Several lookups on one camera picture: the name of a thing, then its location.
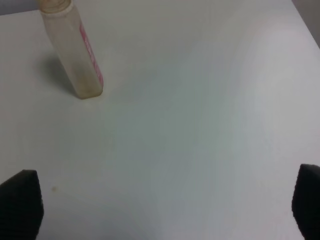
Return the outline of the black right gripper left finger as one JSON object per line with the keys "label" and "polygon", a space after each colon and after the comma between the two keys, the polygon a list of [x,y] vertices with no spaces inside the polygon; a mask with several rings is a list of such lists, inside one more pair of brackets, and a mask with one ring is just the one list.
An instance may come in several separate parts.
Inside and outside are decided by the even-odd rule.
{"label": "black right gripper left finger", "polygon": [[44,217],[36,170],[22,170],[0,185],[0,238],[35,240]]}

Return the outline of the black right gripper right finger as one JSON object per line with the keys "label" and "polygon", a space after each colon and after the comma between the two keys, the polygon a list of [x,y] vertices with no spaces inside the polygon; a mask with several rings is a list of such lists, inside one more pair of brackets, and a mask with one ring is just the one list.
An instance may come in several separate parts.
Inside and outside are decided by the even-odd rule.
{"label": "black right gripper right finger", "polygon": [[306,240],[320,238],[320,167],[301,164],[293,192],[291,210]]}

